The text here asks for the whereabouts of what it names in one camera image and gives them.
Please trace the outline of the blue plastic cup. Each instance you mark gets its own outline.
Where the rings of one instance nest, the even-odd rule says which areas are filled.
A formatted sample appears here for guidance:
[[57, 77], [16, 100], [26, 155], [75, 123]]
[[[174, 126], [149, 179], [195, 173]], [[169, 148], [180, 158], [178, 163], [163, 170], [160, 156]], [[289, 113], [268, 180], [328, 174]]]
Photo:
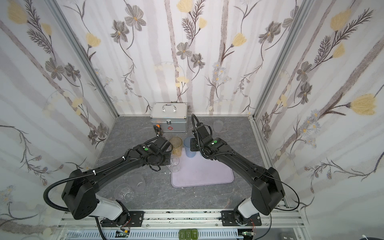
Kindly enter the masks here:
[[196, 155], [196, 152], [191, 150], [191, 139], [192, 137], [187, 137], [184, 139], [185, 153], [188, 158], [193, 158]]

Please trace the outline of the clear tumbler glass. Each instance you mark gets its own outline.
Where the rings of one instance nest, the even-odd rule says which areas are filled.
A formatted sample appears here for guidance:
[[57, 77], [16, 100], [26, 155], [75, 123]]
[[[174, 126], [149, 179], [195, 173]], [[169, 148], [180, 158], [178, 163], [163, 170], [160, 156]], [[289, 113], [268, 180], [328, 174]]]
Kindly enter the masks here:
[[170, 164], [168, 165], [171, 173], [176, 173], [180, 170], [180, 158], [176, 155], [171, 155]]

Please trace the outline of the amber drinking glass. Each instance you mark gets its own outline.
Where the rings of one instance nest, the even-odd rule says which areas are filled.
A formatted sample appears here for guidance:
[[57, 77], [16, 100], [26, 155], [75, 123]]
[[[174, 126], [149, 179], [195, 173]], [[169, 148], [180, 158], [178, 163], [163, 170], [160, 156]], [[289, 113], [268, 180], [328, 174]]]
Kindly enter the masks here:
[[179, 137], [172, 137], [170, 139], [170, 143], [173, 146], [172, 154], [181, 157], [182, 156], [182, 148], [183, 148], [183, 140]]

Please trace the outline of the lilac plastic tray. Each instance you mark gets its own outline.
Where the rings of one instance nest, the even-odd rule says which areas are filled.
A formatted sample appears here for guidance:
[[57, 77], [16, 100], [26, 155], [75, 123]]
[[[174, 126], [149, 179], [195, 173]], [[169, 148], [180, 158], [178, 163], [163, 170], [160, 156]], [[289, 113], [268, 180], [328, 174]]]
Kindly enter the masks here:
[[179, 171], [171, 173], [171, 184], [175, 188], [229, 184], [235, 179], [233, 170], [223, 163], [203, 158], [199, 153], [189, 158], [182, 150]]

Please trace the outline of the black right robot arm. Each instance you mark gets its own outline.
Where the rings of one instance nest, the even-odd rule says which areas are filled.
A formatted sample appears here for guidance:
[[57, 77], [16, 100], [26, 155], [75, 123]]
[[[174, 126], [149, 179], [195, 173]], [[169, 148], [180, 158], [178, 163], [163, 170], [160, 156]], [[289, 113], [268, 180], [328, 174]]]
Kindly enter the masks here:
[[272, 167], [265, 169], [237, 153], [226, 141], [213, 138], [212, 128], [201, 123], [198, 117], [191, 115], [194, 138], [191, 150], [200, 152], [203, 158], [219, 161], [241, 176], [251, 187], [251, 196], [234, 208], [234, 219], [238, 225], [246, 225], [252, 217], [259, 214], [268, 216], [277, 209], [285, 197], [278, 171]]

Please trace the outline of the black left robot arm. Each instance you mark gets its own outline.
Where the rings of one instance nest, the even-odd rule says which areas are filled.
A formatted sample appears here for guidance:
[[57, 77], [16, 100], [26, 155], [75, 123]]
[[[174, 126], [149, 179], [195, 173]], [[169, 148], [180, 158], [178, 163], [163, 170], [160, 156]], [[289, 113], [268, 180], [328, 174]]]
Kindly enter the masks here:
[[[170, 164], [172, 144], [163, 137], [159, 125], [154, 125], [156, 137], [128, 149], [116, 160], [93, 170], [75, 170], [64, 180], [57, 181], [43, 193], [45, 203], [53, 209], [70, 212], [75, 220], [86, 217], [102, 218], [99, 227], [123, 227], [132, 222], [129, 210], [120, 200], [109, 200], [98, 196], [98, 192], [128, 172], [149, 166], [159, 172], [162, 166]], [[55, 204], [49, 193], [55, 187], [65, 185], [62, 200], [65, 206]]]

